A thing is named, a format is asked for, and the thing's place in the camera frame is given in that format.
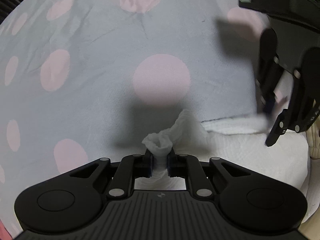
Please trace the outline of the beige sleeve forearm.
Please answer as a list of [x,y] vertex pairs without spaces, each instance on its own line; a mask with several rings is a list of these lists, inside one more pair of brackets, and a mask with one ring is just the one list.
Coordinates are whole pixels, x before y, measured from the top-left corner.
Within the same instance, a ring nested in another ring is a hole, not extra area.
[[319,140],[319,102],[314,100],[312,111],[308,117],[308,130],[306,137],[309,146],[309,155],[312,159],[319,159],[320,140]]

